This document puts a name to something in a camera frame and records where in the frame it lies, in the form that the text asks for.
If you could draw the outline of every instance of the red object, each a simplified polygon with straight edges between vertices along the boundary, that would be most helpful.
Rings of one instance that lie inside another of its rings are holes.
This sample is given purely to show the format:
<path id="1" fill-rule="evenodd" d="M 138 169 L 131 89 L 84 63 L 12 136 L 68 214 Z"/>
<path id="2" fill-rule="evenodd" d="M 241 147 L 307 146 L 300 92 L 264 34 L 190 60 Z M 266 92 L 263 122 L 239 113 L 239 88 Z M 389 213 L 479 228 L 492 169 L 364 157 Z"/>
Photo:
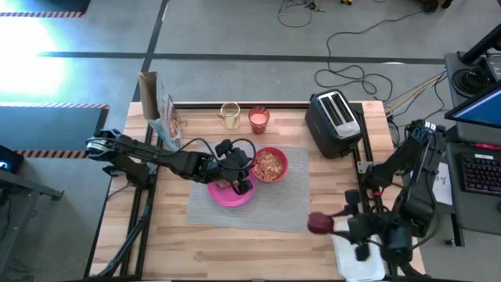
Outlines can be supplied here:
<path id="1" fill-rule="evenodd" d="M 273 182 L 277 182 L 277 181 L 281 180 L 283 177 L 285 177 L 285 175 L 289 171 L 289 161 L 287 160 L 287 156 L 285 155 L 284 152 L 282 152 L 278 148 L 264 147 L 264 148 L 259 149 L 256 152 L 256 160 L 254 161 L 254 164 L 256 164 L 258 162 L 259 155 L 261 153 L 264 153 L 264 152 L 269 152 L 269 153 L 276 155 L 279 158 L 279 160 L 282 161 L 283 171 L 282 171 L 282 174 L 279 177 L 275 178 L 274 180 L 264 180 L 261 177 L 259 177 L 259 175 L 254 173 L 256 175 L 256 178 L 261 180 L 262 182 L 268 182 L 268 183 L 273 183 Z"/>
<path id="2" fill-rule="evenodd" d="M 485 148 L 485 149 L 491 149 L 491 150 L 501 150 L 501 146 L 494 146 L 494 145 L 489 145 L 489 144 L 476 143 L 475 146 L 478 148 Z"/>
<path id="3" fill-rule="evenodd" d="M 249 110 L 249 121 L 253 133 L 265 133 L 269 121 L 269 110 L 264 107 L 253 107 Z"/>
<path id="4" fill-rule="evenodd" d="M 333 234 L 334 219 L 322 212 L 312 212 L 308 217 L 308 230 L 314 234 Z"/>

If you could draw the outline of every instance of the cereal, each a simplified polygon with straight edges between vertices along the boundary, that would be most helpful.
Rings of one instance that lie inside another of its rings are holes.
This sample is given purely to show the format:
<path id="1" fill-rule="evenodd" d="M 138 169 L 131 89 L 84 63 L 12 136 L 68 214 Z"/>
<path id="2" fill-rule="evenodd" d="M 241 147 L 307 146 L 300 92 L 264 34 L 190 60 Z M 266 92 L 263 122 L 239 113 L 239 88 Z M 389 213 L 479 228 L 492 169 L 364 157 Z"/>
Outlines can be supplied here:
<path id="1" fill-rule="evenodd" d="M 263 152 L 258 155 L 253 169 L 254 173 L 261 179 L 272 181 L 282 175 L 283 163 L 276 155 Z"/>
<path id="2" fill-rule="evenodd" d="M 175 138 L 178 135 L 180 120 L 178 113 L 172 108 L 169 118 L 169 135 L 171 138 Z"/>
<path id="3" fill-rule="evenodd" d="M 219 181 L 216 181 L 216 184 L 219 186 L 219 188 L 226 188 L 230 187 L 229 181 L 225 179 L 221 179 Z M 238 186 L 238 180 L 233 181 L 234 186 Z"/>

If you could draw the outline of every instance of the red bowl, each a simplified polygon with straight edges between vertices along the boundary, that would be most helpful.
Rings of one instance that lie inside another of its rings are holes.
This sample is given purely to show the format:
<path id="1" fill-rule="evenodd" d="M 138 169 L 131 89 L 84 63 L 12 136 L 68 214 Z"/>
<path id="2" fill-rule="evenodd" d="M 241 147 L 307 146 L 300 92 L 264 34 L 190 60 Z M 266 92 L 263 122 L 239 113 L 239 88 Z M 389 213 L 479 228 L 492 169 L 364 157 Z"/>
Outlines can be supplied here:
<path id="1" fill-rule="evenodd" d="M 256 175 L 256 178 L 261 180 L 262 182 L 273 183 L 273 182 L 277 182 L 277 181 L 281 180 L 289 171 L 289 161 L 287 160 L 287 156 L 285 155 L 284 152 L 282 152 L 280 149 L 277 149 L 275 147 L 264 147 L 264 148 L 259 149 L 256 152 L 256 160 L 254 161 L 254 164 L 256 164 L 256 162 L 258 162 L 259 155 L 261 153 L 264 153 L 264 152 L 272 153 L 272 154 L 276 155 L 280 161 L 282 161 L 282 164 L 283 164 L 282 174 L 279 177 L 275 178 L 274 180 L 264 180 L 254 172 L 254 168 L 252 168 L 252 172 L 254 173 L 254 175 Z"/>

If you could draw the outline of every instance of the cereal box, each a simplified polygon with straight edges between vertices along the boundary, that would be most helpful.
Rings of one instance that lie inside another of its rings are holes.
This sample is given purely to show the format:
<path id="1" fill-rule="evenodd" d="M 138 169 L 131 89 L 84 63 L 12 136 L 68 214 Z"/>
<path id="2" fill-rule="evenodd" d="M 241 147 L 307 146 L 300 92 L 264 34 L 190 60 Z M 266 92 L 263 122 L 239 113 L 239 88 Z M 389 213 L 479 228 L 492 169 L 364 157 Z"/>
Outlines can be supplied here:
<path id="1" fill-rule="evenodd" d="M 181 147 L 181 119 L 157 72 L 139 73 L 142 112 L 168 150 Z"/>

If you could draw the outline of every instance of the toaster slot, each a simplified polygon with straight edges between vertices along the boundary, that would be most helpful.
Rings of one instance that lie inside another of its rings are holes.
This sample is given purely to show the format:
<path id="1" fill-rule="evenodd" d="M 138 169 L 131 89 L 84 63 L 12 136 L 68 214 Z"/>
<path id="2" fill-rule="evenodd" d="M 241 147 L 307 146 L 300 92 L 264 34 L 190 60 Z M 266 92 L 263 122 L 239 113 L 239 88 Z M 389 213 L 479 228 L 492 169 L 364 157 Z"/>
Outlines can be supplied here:
<path id="1" fill-rule="evenodd" d="M 334 96 L 332 96 L 332 98 L 333 98 L 334 102 L 336 103 L 337 108 L 341 112 L 341 115 L 343 116 L 344 121 L 346 121 L 346 122 L 353 121 L 353 117 L 348 112 L 348 109 L 346 108 L 346 104 L 342 100 L 341 96 L 334 95 Z"/>
<path id="2" fill-rule="evenodd" d="M 320 101 L 322 102 L 324 108 L 327 111 L 326 114 L 328 114 L 330 116 L 330 119 L 332 120 L 332 122 L 336 126 L 342 125 L 343 121 L 341 120 L 341 117 L 339 116 L 339 114 L 337 114 L 336 109 L 334 108 L 332 102 L 330 101 L 330 98 L 324 97 Z"/>

